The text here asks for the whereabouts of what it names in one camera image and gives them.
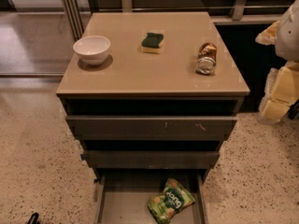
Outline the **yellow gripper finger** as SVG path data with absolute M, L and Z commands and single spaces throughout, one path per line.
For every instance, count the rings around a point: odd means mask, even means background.
M 276 43 L 278 24 L 279 21 L 273 22 L 270 26 L 256 36 L 255 41 L 258 44 L 265 46 L 274 45 Z
M 261 100 L 261 116 L 281 120 L 298 99 L 299 63 L 286 62 L 280 69 L 271 68 Z

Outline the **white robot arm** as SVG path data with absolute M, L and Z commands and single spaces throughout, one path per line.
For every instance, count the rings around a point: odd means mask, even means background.
M 279 21 L 258 34 L 255 41 L 274 45 L 276 55 L 287 61 L 279 69 L 270 69 L 258 121 L 272 125 L 284 117 L 299 119 L 299 0 L 295 0 Z

